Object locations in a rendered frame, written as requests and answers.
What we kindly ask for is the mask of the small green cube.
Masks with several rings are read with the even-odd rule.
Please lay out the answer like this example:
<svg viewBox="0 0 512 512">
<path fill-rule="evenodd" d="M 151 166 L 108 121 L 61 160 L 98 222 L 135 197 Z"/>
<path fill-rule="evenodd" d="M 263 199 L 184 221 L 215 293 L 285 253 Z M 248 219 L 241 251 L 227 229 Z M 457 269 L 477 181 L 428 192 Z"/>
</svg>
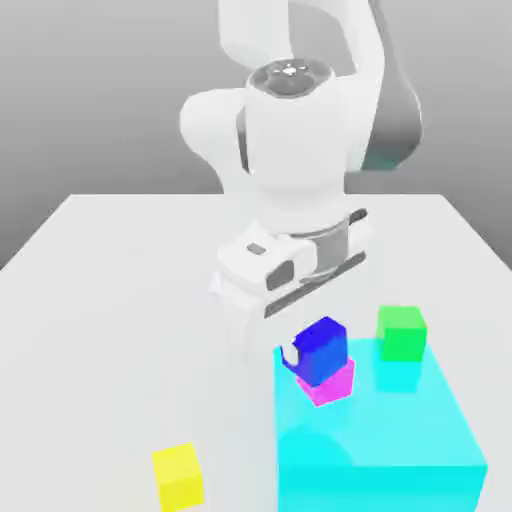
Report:
<svg viewBox="0 0 512 512">
<path fill-rule="evenodd" d="M 427 332 L 418 307 L 383 305 L 378 310 L 376 338 L 384 361 L 421 362 Z"/>
</svg>

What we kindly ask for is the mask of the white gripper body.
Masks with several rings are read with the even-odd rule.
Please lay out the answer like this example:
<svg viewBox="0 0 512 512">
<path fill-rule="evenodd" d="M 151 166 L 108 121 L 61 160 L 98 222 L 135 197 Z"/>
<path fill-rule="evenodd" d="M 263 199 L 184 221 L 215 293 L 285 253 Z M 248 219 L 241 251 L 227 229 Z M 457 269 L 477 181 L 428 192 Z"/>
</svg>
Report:
<svg viewBox="0 0 512 512">
<path fill-rule="evenodd" d="M 278 298 L 265 298 L 247 320 L 243 352 L 256 358 L 271 352 L 324 316 L 335 312 L 355 286 L 350 276 L 366 260 L 374 231 L 369 225 L 349 228 L 348 259 L 327 276 L 292 287 Z"/>
</svg>

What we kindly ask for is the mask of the large cyan box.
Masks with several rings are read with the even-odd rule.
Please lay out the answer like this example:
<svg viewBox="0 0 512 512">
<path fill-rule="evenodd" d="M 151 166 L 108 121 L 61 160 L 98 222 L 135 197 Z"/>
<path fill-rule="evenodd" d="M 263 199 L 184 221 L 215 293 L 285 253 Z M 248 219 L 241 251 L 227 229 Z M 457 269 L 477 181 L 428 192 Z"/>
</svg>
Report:
<svg viewBox="0 0 512 512">
<path fill-rule="evenodd" d="M 432 350 L 349 354 L 351 395 L 322 406 L 274 356 L 277 512 L 475 512 L 487 461 Z"/>
</svg>

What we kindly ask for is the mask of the small yellow cube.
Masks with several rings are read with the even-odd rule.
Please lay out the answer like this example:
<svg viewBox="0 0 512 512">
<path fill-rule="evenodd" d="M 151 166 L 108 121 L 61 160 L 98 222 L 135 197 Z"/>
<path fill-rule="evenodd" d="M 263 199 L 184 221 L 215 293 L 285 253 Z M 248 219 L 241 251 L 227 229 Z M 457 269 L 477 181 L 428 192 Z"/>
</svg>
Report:
<svg viewBox="0 0 512 512">
<path fill-rule="evenodd" d="M 161 512 L 204 503 L 204 484 L 194 445 L 189 442 L 152 453 Z"/>
</svg>

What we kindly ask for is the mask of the small magenta cube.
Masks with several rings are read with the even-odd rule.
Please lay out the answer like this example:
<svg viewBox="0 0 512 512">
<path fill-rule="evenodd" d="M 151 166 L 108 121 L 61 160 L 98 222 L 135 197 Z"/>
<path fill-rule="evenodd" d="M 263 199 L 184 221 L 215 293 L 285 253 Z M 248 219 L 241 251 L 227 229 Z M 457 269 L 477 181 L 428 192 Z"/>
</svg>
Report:
<svg viewBox="0 0 512 512">
<path fill-rule="evenodd" d="M 318 386 L 309 385 L 299 376 L 296 377 L 296 382 L 314 406 L 319 407 L 352 394 L 355 368 L 355 361 L 349 357 L 342 368 Z"/>
</svg>

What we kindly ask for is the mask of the small blue cube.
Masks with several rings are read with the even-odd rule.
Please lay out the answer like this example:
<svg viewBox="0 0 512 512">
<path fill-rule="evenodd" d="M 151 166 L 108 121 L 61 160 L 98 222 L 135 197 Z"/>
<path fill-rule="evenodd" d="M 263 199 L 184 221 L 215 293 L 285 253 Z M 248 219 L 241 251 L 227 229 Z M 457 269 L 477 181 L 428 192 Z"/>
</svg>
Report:
<svg viewBox="0 0 512 512">
<path fill-rule="evenodd" d="M 301 331 L 292 345 L 298 363 L 292 365 L 281 353 L 282 364 L 312 387 L 321 385 L 348 361 L 346 328 L 328 316 Z"/>
</svg>

